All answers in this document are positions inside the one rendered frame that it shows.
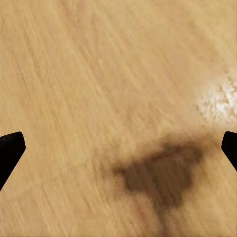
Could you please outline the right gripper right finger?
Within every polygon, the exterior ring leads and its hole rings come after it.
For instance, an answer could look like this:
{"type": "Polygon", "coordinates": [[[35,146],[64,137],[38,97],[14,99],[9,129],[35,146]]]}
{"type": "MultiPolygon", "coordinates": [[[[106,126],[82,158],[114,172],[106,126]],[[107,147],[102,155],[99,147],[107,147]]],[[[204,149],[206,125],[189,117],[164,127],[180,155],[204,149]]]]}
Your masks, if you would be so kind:
{"type": "Polygon", "coordinates": [[[237,171],[237,133],[225,132],[221,148],[237,171]]]}

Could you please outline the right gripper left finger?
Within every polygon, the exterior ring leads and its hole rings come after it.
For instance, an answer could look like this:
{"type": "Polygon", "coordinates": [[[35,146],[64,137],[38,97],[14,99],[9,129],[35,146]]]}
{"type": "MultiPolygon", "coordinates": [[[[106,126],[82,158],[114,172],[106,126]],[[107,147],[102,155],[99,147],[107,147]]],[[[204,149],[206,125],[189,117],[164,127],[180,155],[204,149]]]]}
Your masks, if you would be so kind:
{"type": "Polygon", "coordinates": [[[0,191],[26,149],[21,131],[0,137],[0,191]]]}

